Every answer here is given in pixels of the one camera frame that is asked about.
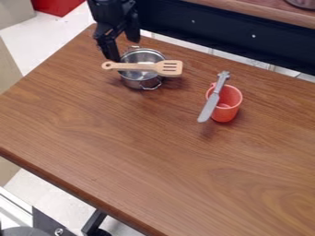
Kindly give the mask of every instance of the pot rim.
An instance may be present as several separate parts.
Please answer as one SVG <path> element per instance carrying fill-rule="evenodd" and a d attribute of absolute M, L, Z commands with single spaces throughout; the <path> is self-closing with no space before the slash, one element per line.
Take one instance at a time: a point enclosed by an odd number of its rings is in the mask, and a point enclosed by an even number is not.
<path fill-rule="evenodd" d="M 136 49 L 132 49 L 131 51 L 128 51 L 128 52 L 124 53 L 124 54 L 122 55 L 121 60 L 122 60 L 123 58 L 125 58 L 127 55 L 131 55 L 131 54 L 134 54 L 134 53 L 142 53 L 143 51 L 147 51 L 147 52 L 151 52 L 151 53 L 156 53 L 156 54 L 158 54 L 159 56 L 161 56 L 164 60 L 166 60 L 165 55 L 163 55 L 161 52 L 159 52 L 159 51 L 157 51 L 157 50 L 150 49 L 150 48 L 136 48 Z M 154 78 L 159 78 L 159 77 L 161 77 L 161 76 L 159 76 L 159 75 L 157 74 L 157 75 L 154 76 L 154 77 L 149 77 L 149 78 L 146 78 L 146 79 L 138 80 L 138 79 L 131 79 L 131 78 L 129 78 L 129 77 L 123 76 L 120 71 L 119 71 L 118 73 L 119 73 L 119 74 L 121 75 L 121 77 L 123 77 L 124 79 L 130 80 L 130 81 L 139 81 L 139 82 L 141 82 L 141 81 L 147 81 L 147 80 L 149 80 L 149 79 L 154 79 Z"/>

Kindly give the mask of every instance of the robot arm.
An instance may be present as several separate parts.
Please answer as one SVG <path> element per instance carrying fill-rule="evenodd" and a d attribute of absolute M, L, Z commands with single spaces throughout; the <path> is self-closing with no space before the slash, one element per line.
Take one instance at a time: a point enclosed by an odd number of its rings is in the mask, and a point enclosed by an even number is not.
<path fill-rule="evenodd" d="M 124 31 L 127 39 L 140 42 L 140 26 L 134 0 L 87 0 L 98 23 L 94 39 L 106 58 L 119 62 L 116 38 Z"/>

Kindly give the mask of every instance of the plastic cup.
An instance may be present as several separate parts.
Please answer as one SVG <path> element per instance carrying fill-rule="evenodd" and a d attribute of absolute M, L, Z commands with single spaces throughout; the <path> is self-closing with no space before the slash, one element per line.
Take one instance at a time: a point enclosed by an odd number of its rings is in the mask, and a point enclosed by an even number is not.
<path fill-rule="evenodd" d="M 216 83 L 212 83 L 209 90 L 205 93 L 205 98 L 208 100 L 214 92 Z M 220 92 L 220 100 L 216 105 L 211 118 L 217 122 L 230 122 L 239 111 L 239 106 L 243 101 L 241 92 L 230 85 L 225 85 Z"/>

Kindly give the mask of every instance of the red object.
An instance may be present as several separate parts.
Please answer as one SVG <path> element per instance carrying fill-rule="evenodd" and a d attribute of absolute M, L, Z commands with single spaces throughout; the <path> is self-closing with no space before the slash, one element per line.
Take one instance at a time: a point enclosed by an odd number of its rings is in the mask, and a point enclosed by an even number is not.
<path fill-rule="evenodd" d="M 31 0 L 35 10 L 64 17 L 85 0 Z"/>
<path fill-rule="evenodd" d="M 206 91 L 205 98 L 209 99 L 215 90 L 216 83 L 212 83 L 209 90 Z M 234 119 L 238 113 L 239 106 L 243 101 L 241 92 L 230 85 L 225 85 L 220 92 L 220 100 L 216 105 L 211 118 L 217 122 L 229 122 Z"/>

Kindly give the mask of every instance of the knife handle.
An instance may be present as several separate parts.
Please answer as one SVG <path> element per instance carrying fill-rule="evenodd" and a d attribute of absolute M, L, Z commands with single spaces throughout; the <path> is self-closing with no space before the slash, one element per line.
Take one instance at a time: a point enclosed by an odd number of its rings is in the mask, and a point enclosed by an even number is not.
<path fill-rule="evenodd" d="M 220 74 L 217 74 L 217 76 L 218 76 L 218 80 L 216 83 L 216 88 L 214 90 L 214 93 L 219 94 L 224 84 L 226 83 L 226 80 L 229 79 L 230 75 L 228 71 L 224 70 Z"/>

